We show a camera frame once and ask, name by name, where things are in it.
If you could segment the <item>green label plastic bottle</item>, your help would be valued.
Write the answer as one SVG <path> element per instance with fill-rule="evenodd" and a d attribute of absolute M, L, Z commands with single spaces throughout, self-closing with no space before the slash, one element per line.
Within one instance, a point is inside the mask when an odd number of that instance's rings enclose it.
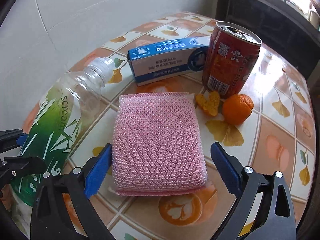
<path fill-rule="evenodd" d="M 60 175 L 74 143 L 99 115 L 101 91 L 115 67 L 111 58 L 97 57 L 84 70 L 61 76 L 42 98 L 20 156 L 40 157 L 47 172 Z"/>

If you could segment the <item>orange tangerine peel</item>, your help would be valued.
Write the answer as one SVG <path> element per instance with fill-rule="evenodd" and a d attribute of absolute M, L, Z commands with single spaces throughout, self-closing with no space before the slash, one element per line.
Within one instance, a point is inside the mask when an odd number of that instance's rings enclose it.
<path fill-rule="evenodd" d="M 225 122 L 238 126 L 251 115 L 254 103 L 245 94 L 235 94 L 226 99 L 222 105 L 222 115 Z"/>

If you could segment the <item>pink scrub sponge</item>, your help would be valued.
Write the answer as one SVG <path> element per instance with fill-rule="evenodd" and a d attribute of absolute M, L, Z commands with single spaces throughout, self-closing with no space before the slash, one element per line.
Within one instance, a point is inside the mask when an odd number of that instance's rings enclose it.
<path fill-rule="evenodd" d="M 206 186 L 193 97 L 179 92 L 119 97 L 112 141 L 116 194 L 174 196 Z"/>

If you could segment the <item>red drink can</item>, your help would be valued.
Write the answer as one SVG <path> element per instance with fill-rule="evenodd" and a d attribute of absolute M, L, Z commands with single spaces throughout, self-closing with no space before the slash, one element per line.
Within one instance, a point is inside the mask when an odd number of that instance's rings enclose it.
<path fill-rule="evenodd" d="M 262 43 L 255 33 L 240 25 L 217 21 L 203 69 L 204 87 L 217 91 L 223 99 L 238 94 L 259 57 Z"/>

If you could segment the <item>blue toothpaste box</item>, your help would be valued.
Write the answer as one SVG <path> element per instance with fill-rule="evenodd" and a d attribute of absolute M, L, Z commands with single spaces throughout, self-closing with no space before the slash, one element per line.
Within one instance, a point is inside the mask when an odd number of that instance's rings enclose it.
<path fill-rule="evenodd" d="M 130 49 L 127 60 L 138 86 L 202 71 L 209 36 L 188 37 Z"/>

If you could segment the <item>patterned tablecloth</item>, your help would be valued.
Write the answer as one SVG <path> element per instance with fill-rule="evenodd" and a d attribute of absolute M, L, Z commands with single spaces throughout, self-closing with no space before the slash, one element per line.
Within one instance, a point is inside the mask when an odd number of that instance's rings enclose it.
<path fill-rule="evenodd" d="M 121 95 L 175 91 L 207 94 L 199 72 L 137 86 L 125 59 L 129 49 L 178 37 L 207 36 L 213 29 L 214 20 L 201 15 L 168 16 L 107 42 L 74 65 L 71 71 L 80 71 L 97 56 L 110 56 L 119 63 L 114 82 L 103 91 L 99 114 L 78 138 L 67 167 L 83 163 L 111 140 Z M 295 219 L 300 221 L 317 157 L 315 122 L 304 77 L 264 45 L 242 93 L 252 98 L 254 109 L 240 126 L 230 126 L 223 116 L 210 117 L 196 108 L 208 171 L 206 188 L 187 196 L 124 197 L 112 192 L 111 175 L 106 176 L 93 204 L 117 239 L 208 239 L 235 201 L 210 158 L 210 146 L 215 142 L 257 172 L 281 171 L 291 192 Z"/>

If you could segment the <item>small orange peel piece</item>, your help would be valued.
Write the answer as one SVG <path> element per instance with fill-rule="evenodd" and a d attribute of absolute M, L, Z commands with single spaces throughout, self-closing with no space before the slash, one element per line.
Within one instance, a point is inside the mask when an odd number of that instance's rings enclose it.
<path fill-rule="evenodd" d="M 195 95 L 195 101 L 204 113 L 213 117 L 217 116 L 220 104 L 220 94 L 217 91 L 210 92 L 208 97 L 197 94 Z"/>

